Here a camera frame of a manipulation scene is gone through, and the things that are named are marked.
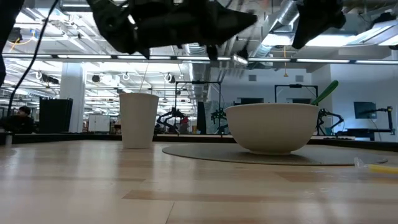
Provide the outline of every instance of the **person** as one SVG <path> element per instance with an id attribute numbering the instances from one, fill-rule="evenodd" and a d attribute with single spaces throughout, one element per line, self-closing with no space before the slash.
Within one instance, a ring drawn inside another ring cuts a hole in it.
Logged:
<path id="1" fill-rule="evenodd" d="M 30 108 L 21 106 L 16 115 L 0 119 L 0 125 L 5 131 L 11 131 L 16 134 L 32 134 L 35 131 L 34 122 L 29 115 Z"/>

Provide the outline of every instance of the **light wood tabletop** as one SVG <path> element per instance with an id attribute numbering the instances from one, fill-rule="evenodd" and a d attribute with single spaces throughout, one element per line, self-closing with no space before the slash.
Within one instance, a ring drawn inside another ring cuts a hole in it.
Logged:
<path id="1" fill-rule="evenodd" d="M 350 166 L 240 164 L 162 152 L 173 144 L 2 147 L 0 223 L 398 223 L 398 176 Z M 367 152 L 398 166 L 397 153 Z"/>

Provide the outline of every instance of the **gray placemat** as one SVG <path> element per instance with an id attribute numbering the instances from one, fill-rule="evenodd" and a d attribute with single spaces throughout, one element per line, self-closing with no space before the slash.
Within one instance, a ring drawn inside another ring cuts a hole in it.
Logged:
<path id="1" fill-rule="evenodd" d="M 387 162 L 384 156 L 365 153 L 357 149 L 316 145 L 304 146 L 287 156 L 252 154 L 238 144 L 175 145 L 164 148 L 163 152 L 194 159 L 273 165 L 350 166 L 354 165 L 355 157 L 360 158 L 365 164 Z"/>

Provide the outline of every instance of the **ceiling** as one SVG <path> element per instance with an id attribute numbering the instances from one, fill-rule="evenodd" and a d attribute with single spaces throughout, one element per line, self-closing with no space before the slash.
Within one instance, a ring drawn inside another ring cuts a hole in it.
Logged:
<path id="1" fill-rule="evenodd" d="M 42 20 L 47 16 L 50 0 L 36 0 L 27 1 L 25 8 L 17 17 L 15 27 L 21 28 L 23 40 L 20 44 L 14 45 L 9 42 L 6 45 L 3 53 L 14 54 L 31 54 L 33 53 L 36 43 L 37 34 L 41 31 Z M 228 0 L 219 0 L 223 5 L 226 5 Z M 233 0 L 230 9 L 238 11 L 254 11 L 258 16 L 258 23 L 254 27 L 250 27 L 237 37 L 227 41 L 224 45 L 219 47 L 219 55 L 232 55 L 241 50 L 244 45 L 249 41 L 248 50 L 251 55 L 257 54 L 257 49 L 264 43 L 263 40 L 266 36 L 264 29 L 267 26 L 268 20 L 278 13 L 281 8 L 281 0 L 275 1 L 260 1 L 260 0 Z M 395 11 L 396 1 L 376 1 L 367 0 L 366 5 L 363 1 L 345 1 L 344 11 L 347 13 L 347 23 L 342 28 L 343 31 L 356 32 L 360 34 L 369 28 L 371 21 L 378 17 L 380 13 L 386 10 Z M 64 0 L 60 8 L 55 10 L 50 16 L 50 23 L 48 24 L 45 35 L 40 46 L 40 54 L 90 54 L 90 55 L 120 55 L 115 51 L 102 36 L 99 35 L 96 24 L 93 20 L 91 12 L 88 8 L 71 7 L 73 5 L 86 4 L 81 0 Z M 191 55 L 190 47 L 198 47 L 195 45 L 186 45 L 183 49 L 178 49 L 175 46 L 159 47 L 151 49 L 151 55 Z M 270 51 L 267 53 L 268 57 L 287 57 L 287 58 L 358 58 L 358 59 L 382 59 L 391 54 L 388 46 L 379 46 L 377 44 L 360 44 L 352 45 L 349 47 L 321 47 L 321 46 L 306 46 L 300 50 L 292 48 L 290 45 L 280 46 L 271 45 Z M 206 56 L 205 51 L 200 51 L 196 56 Z M 22 73 L 28 66 L 28 60 L 6 60 L 7 74 L 5 85 L 15 85 L 20 79 Z M 314 67 L 312 63 L 293 63 L 289 64 L 292 69 L 307 69 L 311 72 Z M 115 97 L 118 93 L 113 89 L 117 85 L 120 88 L 130 88 L 127 91 L 145 91 L 159 95 L 160 97 L 174 96 L 175 84 L 165 81 L 165 76 L 170 74 L 175 77 L 177 81 L 192 81 L 192 80 L 211 80 L 220 81 L 219 75 L 223 70 L 228 71 L 229 74 L 239 73 L 235 67 L 227 63 L 205 63 L 192 64 L 189 62 L 181 63 L 137 63 L 137 62 L 104 62 L 92 61 L 84 63 L 85 70 L 87 71 L 87 91 L 86 91 L 86 108 L 87 113 L 96 109 L 97 104 L 103 105 L 104 108 L 109 107 L 106 102 L 107 98 L 99 96 Z M 273 68 L 278 70 L 284 68 L 285 63 L 269 63 L 266 68 Z M 62 60 L 41 60 L 34 63 L 30 73 L 22 83 L 18 96 L 21 103 L 25 101 L 36 101 L 38 96 L 57 97 L 59 95 L 59 85 L 51 83 L 44 83 L 40 80 L 40 76 L 48 75 L 61 81 L 62 74 Z M 99 83 L 93 82 L 92 76 L 99 75 L 101 81 Z M 227 75 L 224 85 L 229 82 L 236 83 L 232 79 L 233 76 Z M 260 78 L 261 82 L 268 82 L 267 77 Z M 11 89 L 4 89 L 3 97 L 9 95 Z M 182 89 L 181 99 L 186 98 L 186 102 L 179 102 L 184 106 L 186 113 L 194 114 L 196 112 L 196 100 L 199 97 L 205 97 L 208 86 L 195 87 L 185 85 Z M 164 103 L 162 112 L 165 113 L 170 108 L 170 105 Z M 113 105 L 112 108 L 116 109 L 118 105 Z"/>

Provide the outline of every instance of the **computer monitor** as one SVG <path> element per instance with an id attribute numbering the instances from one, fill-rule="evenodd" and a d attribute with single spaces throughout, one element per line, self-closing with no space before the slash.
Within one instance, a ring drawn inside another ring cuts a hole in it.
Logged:
<path id="1" fill-rule="evenodd" d="M 354 102 L 354 111 L 356 119 L 376 119 L 377 112 L 368 113 L 368 111 L 375 111 L 376 104 L 373 102 Z"/>

